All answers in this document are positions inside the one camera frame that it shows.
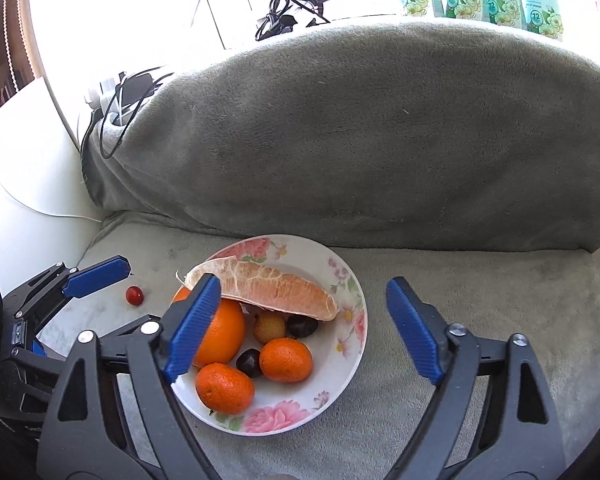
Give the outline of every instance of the white plate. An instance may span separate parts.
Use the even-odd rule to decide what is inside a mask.
[[[320,415],[338,398],[360,364],[367,326],[366,303],[360,283],[336,253],[318,242],[296,236],[249,238],[209,259],[224,256],[237,256],[311,280],[333,295],[340,311],[333,321],[321,323],[316,332],[302,339],[314,358],[311,375],[291,384],[264,377],[255,379],[253,402],[240,415],[210,414],[196,393],[194,382],[198,370],[195,367],[178,377],[173,391],[193,415],[228,433],[266,436],[298,428]],[[253,317],[245,316],[246,336],[237,356],[249,348],[262,348],[252,334]],[[229,364],[235,366],[235,359]]]

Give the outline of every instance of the cherry tomato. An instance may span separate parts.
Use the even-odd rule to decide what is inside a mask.
[[[126,301],[133,306],[140,306],[140,304],[144,301],[144,294],[142,293],[142,289],[139,286],[130,286],[126,290]]]

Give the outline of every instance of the small orange fruit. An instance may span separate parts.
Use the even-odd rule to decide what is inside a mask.
[[[314,369],[314,359],[304,343],[282,337],[264,345],[260,351],[260,369],[272,381],[297,383]]]
[[[190,290],[183,286],[173,301],[184,300],[189,293]],[[228,363],[242,346],[245,331],[240,303],[222,298],[193,358],[194,366],[202,368],[211,363]]]
[[[210,410],[237,415],[251,405],[256,388],[240,370],[212,363],[198,372],[196,391],[202,404]]]

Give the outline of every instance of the metal bolt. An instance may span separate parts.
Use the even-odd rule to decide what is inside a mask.
[[[160,329],[160,323],[156,321],[147,321],[140,327],[140,332],[143,334],[155,334]]]
[[[460,323],[453,323],[449,325],[449,333],[458,337],[466,335],[466,327]]]
[[[84,332],[80,332],[78,334],[78,341],[81,343],[88,343],[93,339],[93,332],[91,330],[85,330]]]
[[[511,340],[513,341],[514,345],[518,345],[518,346],[526,346],[529,344],[529,339],[527,339],[526,336],[524,336],[522,334],[514,334],[511,337]]]

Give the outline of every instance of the gray blanket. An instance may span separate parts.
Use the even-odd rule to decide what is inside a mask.
[[[181,275],[231,243],[216,236],[150,224],[127,213],[103,232],[80,263],[85,268],[124,254],[134,275],[92,296],[71,301],[43,332],[43,342],[65,354],[81,330],[103,335],[142,314],[161,316]],[[384,286],[407,277],[424,301],[475,335],[506,339],[527,334],[554,396],[568,460],[600,426],[600,272],[585,251],[531,253],[335,249],[365,293],[368,339],[360,368],[323,414],[298,430],[248,438],[189,418],[223,480],[264,480],[287,473],[302,480],[384,478],[419,422],[433,388],[419,377],[384,307]],[[139,285],[145,302],[126,304]],[[480,416],[479,381],[466,427],[452,455],[466,456]],[[124,404],[142,456],[152,459],[128,381]]]
[[[109,151],[121,128],[105,128]],[[459,20],[312,27],[166,84],[94,202],[194,232],[328,245],[600,246],[600,64]]]

